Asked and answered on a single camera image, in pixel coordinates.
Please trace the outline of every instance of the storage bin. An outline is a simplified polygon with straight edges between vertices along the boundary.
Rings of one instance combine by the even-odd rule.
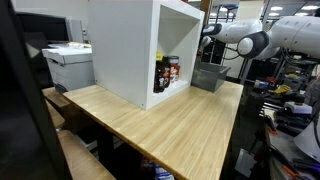
[[[215,92],[224,83],[230,67],[217,64],[196,62],[192,75],[191,85]]]

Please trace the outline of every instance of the white cabinet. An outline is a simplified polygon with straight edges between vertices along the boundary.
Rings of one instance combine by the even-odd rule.
[[[190,86],[204,13],[178,0],[89,2],[96,83],[149,109]],[[179,81],[153,93],[156,51],[180,57]]]

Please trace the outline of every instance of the monitor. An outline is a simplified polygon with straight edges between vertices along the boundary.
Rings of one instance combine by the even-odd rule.
[[[16,15],[24,32],[42,32],[49,42],[69,41],[65,17],[25,12]]]

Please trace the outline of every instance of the ceiling light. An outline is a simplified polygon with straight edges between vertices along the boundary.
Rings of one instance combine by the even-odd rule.
[[[271,7],[271,11],[281,11],[283,8],[279,6]]]
[[[303,6],[302,10],[315,10],[318,9],[318,6]]]
[[[279,16],[279,13],[270,13],[269,16]]]
[[[222,8],[220,8],[220,11],[228,11],[228,9],[227,9],[227,8],[222,7]]]
[[[296,13],[295,16],[308,16],[308,13]]]

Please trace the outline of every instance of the wooden tabletop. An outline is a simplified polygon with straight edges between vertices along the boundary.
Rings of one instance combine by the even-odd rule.
[[[49,114],[51,115],[51,119],[53,121],[53,125],[54,127],[57,128],[62,128],[62,126],[64,125],[65,121],[64,118],[58,113],[58,111],[56,111],[52,105],[46,100],[47,106],[48,106],[48,110],[49,110]]]
[[[54,87],[43,89],[42,93],[44,97],[55,104],[58,108],[63,108],[70,104]]]
[[[58,137],[74,180],[115,179],[70,131],[61,131]]]
[[[190,87],[144,111],[94,85],[64,96],[178,179],[219,179],[242,85]]]

